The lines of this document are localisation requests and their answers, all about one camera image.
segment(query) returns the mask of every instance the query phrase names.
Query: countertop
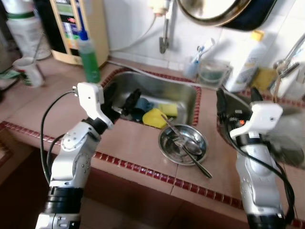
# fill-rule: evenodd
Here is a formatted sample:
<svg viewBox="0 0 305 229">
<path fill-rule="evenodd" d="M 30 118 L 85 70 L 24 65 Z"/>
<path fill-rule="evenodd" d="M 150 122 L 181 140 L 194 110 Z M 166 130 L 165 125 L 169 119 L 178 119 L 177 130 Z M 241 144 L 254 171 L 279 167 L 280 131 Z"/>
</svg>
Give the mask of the countertop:
<svg viewBox="0 0 305 229">
<path fill-rule="evenodd" d="M 142 70 L 181 77 L 181 73 L 124 60 Z M 39 147 L 41 118 L 47 107 L 63 92 L 85 81 L 83 69 L 48 58 L 39 66 L 46 78 L 41 88 L 18 83 L 6 92 L 0 103 L 0 122 L 16 138 Z M 101 82 L 118 66 L 105 64 L 101 68 Z M 45 148 L 54 137 L 74 127 L 87 115 L 73 95 L 62 98 L 49 112 L 45 126 Z M 230 217 L 246 220 L 240 201 L 239 176 L 235 169 L 236 151 L 217 133 L 216 93 L 202 89 L 198 125 L 207 139 L 208 151 L 203 165 L 213 178 L 205 178 L 195 167 L 177 165 L 163 156 L 158 146 L 159 129 L 119 119 L 112 130 L 102 135 L 91 165 L 141 185 L 213 209 Z M 294 188 L 295 207 L 300 220 L 305 220 L 305 171 L 285 166 Z M 287 207 L 282 182 L 278 180 L 284 209 Z"/>
</svg>

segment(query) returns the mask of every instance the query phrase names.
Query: metal bowl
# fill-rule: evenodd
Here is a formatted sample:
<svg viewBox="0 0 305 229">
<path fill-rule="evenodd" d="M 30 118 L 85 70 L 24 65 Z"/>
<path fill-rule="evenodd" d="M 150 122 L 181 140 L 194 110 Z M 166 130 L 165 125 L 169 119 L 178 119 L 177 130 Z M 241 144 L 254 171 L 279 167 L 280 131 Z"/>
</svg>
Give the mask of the metal bowl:
<svg viewBox="0 0 305 229">
<path fill-rule="evenodd" d="M 208 147 L 206 139 L 202 136 L 202 134 L 196 130 L 195 128 L 189 125 L 174 125 L 180 133 L 186 137 L 192 139 L 201 149 L 200 155 L 194 155 L 198 162 L 202 162 L 205 159 L 206 150 Z M 185 153 L 185 151 L 179 148 L 173 141 L 177 137 L 174 131 L 167 127 L 163 129 L 159 135 L 159 147 L 168 159 L 171 161 L 185 166 L 192 166 L 195 163 L 191 160 L 191 158 Z"/>
<path fill-rule="evenodd" d="M 178 0 L 182 12 L 194 22 L 221 26 L 234 20 L 251 0 Z"/>
</svg>

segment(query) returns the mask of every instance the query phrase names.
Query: black cable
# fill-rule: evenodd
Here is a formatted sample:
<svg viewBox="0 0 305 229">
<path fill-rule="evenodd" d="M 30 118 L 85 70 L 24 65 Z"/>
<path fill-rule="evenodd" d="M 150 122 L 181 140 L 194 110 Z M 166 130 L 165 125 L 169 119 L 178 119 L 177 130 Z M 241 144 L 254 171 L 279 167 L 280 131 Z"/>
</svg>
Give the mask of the black cable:
<svg viewBox="0 0 305 229">
<path fill-rule="evenodd" d="M 285 222 L 286 224 L 291 224 L 291 222 L 294 220 L 295 218 L 295 212 L 294 212 L 294 204 L 295 204 L 295 193 L 294 190 L 291 186 L 291 184 L 289 183 L 289 181 L 287 180 L 287 177 L 284 174 L 281 174 L 279 171 L 277 171 L 275 168 L 273 168 L 272 166 L 268 165 L 267 163 L 257 159 L 256 157 L 253 157 L 251 155 L 249 155 L 248 153 L 244 152 L 243 150 L 241 150 L 240 147 L 238 147 L 238 145 L 235 143 L 235 141 L 231 138 L 230 136 L 230 132 L 229 132 L 229 119 L 233 117 L 233 115 L 230 115 L 229 117 L 226 118 L 225 123 L 224 123 L 224 127 L 225 127 L 225 133 L 227 135 L 227 139 L 229 140 L 229 142 L 231 143 L 231 145 L 243 156 L 261 164 L 262 166 L 266 167 L 267 169 L 269 169 L 270 171 L 272 171 L 273 173 L 275 173 L 278 177 L 281 178 L 281 180 L 284 182 L 284 186 L 285 186 L 285 190 L 287 190 L 286 195 L 288 195 L 289 197 L 287 198 L 287 202 L 288 202 L 288 210 L 285 216 Z"/>
<path fill-rule="evenodd" d="M 277 163 L 275 161 L 275 164 L 276 166 L 280 169 L 281 173 L 283 174 L 283 176 L 286 177 L 286 179 L 288 180 L 287 178 L 287 174 L 285 173 L 284 169 L 280 166 L 279 163 Z M 295 193 L 292 189 L 292 193 L 291 193 L 291 190 L 289 189 L 289 187 L 286 185 L 286 183 L 284 183 L 284 188 L 285 188 L 285 193 L 286 193 L 286 197 L 287 197 L 287 202 L 293 202 L 293 207 L 292 207 L 292 210 L 290 211 L 287 211 L 287 214 L 286 214 L 286 218 L 288 217 L 289 219 L 294 219 L 295 218 L 295 211 L 294 211 L 294 207 L 295 207 L 295 198 L 293 200 L 291 200 L 291 196 L 295 196 Z"/>
<path fill-rule="evenodd" d="M 56 144 L 56 142 L 58 142 L 63 136 L 64 135 L 60 135 L 57 138 L 55 138 L 53 140 L 53 142 L 51 143 L 50 148 L 48 150 L 48 154 L 47 154 L 47 167 L 48 167 L 48 171 L 49 171 L 50 176 L 52 175 L 52 172 L 51 172 L 51 168 L 52 168 L 52 159 L 51 159 L 52 149 L 53 149 L 54 145 Z"/>
<path fill-rule="evenodd" d="M 42 121 L 41 121 L 41 126 L 40 126 L 40 156 L 41 156 L 41 164 L 42 164 L 42 169 L 43 169 L 43 173 L 44 176 L 46 177 L 46 180 L 48 182 L 48 184 L 50 184 L 50 174 L 48 171 L 48 165 L 47 165 L 47 160 L 46 160 L 46 155 L 44 153 L 44 148 L 43 148 L 43 126 L 44 126 L 44 120 L 48 114 L 48 112 L 50 111 L 50 109 L 54 106 L 54 104 L 60 100 L 62 97 L 64 97 L 67 94 L 70 93 L 74 93 L 74 91 L 68 91 L 64 94 L 62 94 L 61 96 L 59 96 L 49 107 L 48 109 L 45 111 L 43 117 L 42 117 Z"/>
</svg>

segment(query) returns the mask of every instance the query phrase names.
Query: wire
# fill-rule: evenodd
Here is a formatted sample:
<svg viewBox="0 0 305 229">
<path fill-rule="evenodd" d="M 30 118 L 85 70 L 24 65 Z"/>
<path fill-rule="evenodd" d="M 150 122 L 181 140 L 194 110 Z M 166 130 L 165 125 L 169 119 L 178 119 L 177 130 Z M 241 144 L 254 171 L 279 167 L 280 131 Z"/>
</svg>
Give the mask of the wire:
<svg viewBox="0 0 305 229">
<path fill-rule="evenodd" d="M 44 148 L 43 148 L 43 126 L 44 126 L 44 120 L 46 119 L 46 116 L 48 114 L 48 112 L 50 111 L 50 109 L 54 106 L 54 104 L 60 100 L 62 97 L 64 97 L 67 94 L 70 93 L 74 93 L 74 91 L 68 91 L 64 94 L 62 94 L 61 96 L 59 96 L 49 107 L 48 109 L 45 111 L 43 117 L 42 117 L 42 121 L 41 121 L 41 126 L 40 126 L 40 156 L 41 156 L 41 164 L 42 164 L 42 169 L 43 169 L 43 173 L 44 176 L 46 177 L 46 180 L 48 182 L 48 184 L 50 184 L 50 174 L 48 171 L 48 166 L 47 166 L 47 160 L 46 160 L 46 155 L 44 153 Z"/>
<path fill-rule="evenodd" d="M 125 47 L 121 47 L 121 48 L 117 48 L 117 49 L 111 49 L 110 51 L 111 52 L 120 51 L 120 50 L 127 49 L 129 47 L 134 46 L 137 42 L 139 42 L 151 30 L 151 28 L 153 27 L 155 21 L 156 21 L 156 15 L 154 15 L 153 21 L 151 22 L 151 25 L 148 27 L 148 29 L 145 31 L 145 33 L 143 33 L 138 39 L 136 39 L 134 42 L 132 42 L 131 44 L 129 44 L 129 45 L 125 46 Z"/>
<path fill-rule="evenodd" d="M 287 179 L 288 179 L 287 172 L 286 172 L 286 168 L 285 168 L 285 163 L 283 163 L 283 168 L 284 168 L 284 173 L 285 173 L 285 175 L 286 175 L 286 177 L 287 177 Z M 298 219 L 299 217 L 297 216 L 295 204 L 294 204 L 294 209 L 295 209 L 296 218 Z"/>
<path fill-rule="evenodd" d="M 268 165 L 267 163 L 257 159 L 254 156 L 249 155 L 248 153 L 244 152 L 243 150 L 241 150 L 241 148 L 235 143 L 235 141 L 231 138 L 230 136 L 230 132 L 229 132 L 229 119 L 233 117 L 233 115 L 230 115 L 226 118 L 225 123 L 224 123 L 224 127 L 225 127 L 225 133 L 227 135 L 227 138 L 229 140 L 229 142 L 232 144 L 232 146 L 243 156 L 261 164 L 262 166 L 266 167 L 267 169 L 269 169 L 270 171 L 272 171 L 273 173 L 275 173 L 278 177 L 281 178 L 281 180 L 284 182 L 284 186 L 285 186 L 285 192 L 286 192 L 286 196 L 287 196 L 287 202 L 288 202 L 288 210 L 285 216 L 285 222 L 286 224 L 291 224 L 292 220 L 294 220 L 295 218 L 295 212 L 294 212 L 294 204 L 295 204 L 295 193 L 294 190 L 291 186 L 291 184 L 289 183 L 289 181 L 287 180 L 287 177 L 285 175 L 285 172 L 282 174 L 279 171 L 277 171 L 275 168 L 273 168 L 272 166 Z"/>
<path fill-rule="evenodd" d="M 55 138 L 53 140 L 53 142 L 51 143 L 50 148 L 48 150 L 48 154 L 47 154 L 47 167 L 48 167 L 48 171 L 49 171 L 50 177 L 52 175 L 52 171 L 51 171 L 51 169 L 52 169 L 52 160 L 51 160 L 52 149 L 53 149 L 54 145 L 56 144 L 56 142 L 58 142 L 64 135 L 65 134 L 60 135 L 57 138 Z"/>
<path fill-rule="evenodd" d="M 215 87 L 210 87 L 210 86 L 207 86 L 207 85 L 203 85 L 203 84 L 200 84 L 200 83 L 194 83 L 194 82 L 185 82 L 185 81 L 178 81 L 178 80 L 170 80 L 170 79 L 165 79 L 165 78 L 162 78 L 162 77 L 159 77 L 157 75 L 154 75 L 154 74 L 150 74 L 150 73 L 147 73 L 145 71 L 142 71 L 140 69 L 137 69 L 137 68 L 134 68 L 134 67 L 131 67 L 129 65 L 126 65 L 126 64 L 122 64 L 122 63 L 118 63 L 118 62 L 115 62 L 115 61 L 107 61 L 107 63 L 110 63 L 110 64 L 113 64 L 113 65 L 117 65 L 117 66 L 120 66 L 120 67 L 124 67 L 124 68 L 129 68 L 137 73 L 141 73 L 143 75 L 146 75 L 146 76 L 149 76 L 151 78 L 154 78 L 154 79 L 157 79 L 157 80 L 163 80 L 163 81 L 166 81 L 166 82 L 170 82 L 170 83 L 177 83 L 177 84 L 184 84 L 184 85 L 188 85 L 188 86 L 192 86 L 192 87 L 201 87 L 201 88 L 204 88 L 204 89 L 208 89 L 208 90 L 212 90 L 212 91 L 217 91 L 218 88 L 215 88 Z M 239 98 L 237 95 L 233 94 L 233 93 L 230 93 L 226 90 L 224 90 L 224 93 L 227 94 L 228 96 L 231 96 L 232 98 L 234 98 L 235 100 L 239 101 L 241 104 L 243 104 L 245 107 L 249 108 L 249 104 L 247 104 L 244 100 L 242 100 L 241 98 Z"/>
</svg>

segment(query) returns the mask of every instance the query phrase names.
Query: dish soap bottle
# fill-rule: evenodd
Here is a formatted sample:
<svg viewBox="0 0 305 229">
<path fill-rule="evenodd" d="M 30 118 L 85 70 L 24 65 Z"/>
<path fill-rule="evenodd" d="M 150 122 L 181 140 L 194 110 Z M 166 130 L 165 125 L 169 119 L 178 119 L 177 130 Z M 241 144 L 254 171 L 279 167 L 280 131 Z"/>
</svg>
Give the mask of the dish soap bottle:
<svg viewBox="0 0 305 229">
<path fill-rule="evenodd" d="M 230 63 L 233 68 L 232 73 L 224 82 L 227 91 L 243 91 L 251 82 L 259 61 L 266 53 L 266 46 L 262 43 L 263 37 L 263 31 L 253 31 L 251 39 L 237 48 Z"/>
<path fill-rule="evenodd" d="M 100 70 L 92 41 L 85 30 L 79 32 L 78 52 L 85 70 L 86 79 L 90 83 L 98 83 L 101 80 Z"/>
</svg>

